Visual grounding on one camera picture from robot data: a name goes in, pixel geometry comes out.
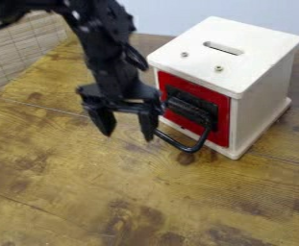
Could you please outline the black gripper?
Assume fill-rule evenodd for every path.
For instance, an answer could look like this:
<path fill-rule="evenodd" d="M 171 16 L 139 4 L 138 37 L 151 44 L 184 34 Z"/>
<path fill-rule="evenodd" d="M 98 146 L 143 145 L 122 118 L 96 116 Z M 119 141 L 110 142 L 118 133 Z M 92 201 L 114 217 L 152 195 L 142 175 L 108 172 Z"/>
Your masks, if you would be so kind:
<path fill-rule="evenodd" d="M 139 114 L 139 123 L 146 141 L 152 141 L 162 113 L 160 93 L 140 80 L 136 69 L 92 70 L 95 82 L 78 87 L 83 108 L 104 136 L 116 127 L 114 113 Z"/>

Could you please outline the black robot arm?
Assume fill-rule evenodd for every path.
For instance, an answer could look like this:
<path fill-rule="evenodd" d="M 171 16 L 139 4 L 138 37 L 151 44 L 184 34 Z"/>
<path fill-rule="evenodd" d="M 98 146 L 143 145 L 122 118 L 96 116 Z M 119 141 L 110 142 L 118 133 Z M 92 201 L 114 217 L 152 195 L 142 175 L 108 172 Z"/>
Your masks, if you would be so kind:
<path fill-rule="evenodd" d="M 112 134 L 119 111 L 138 115 L 144 139 L 152 140 L 162 106 L 159 91 L 139 77 L 150 66 L 130 45 L 132 15 L 116 0 L 0 0 L 0 30 L 35 11 L 59 14 L 79 38 L 95 82 L 78 93 L 102 134 Z"/>

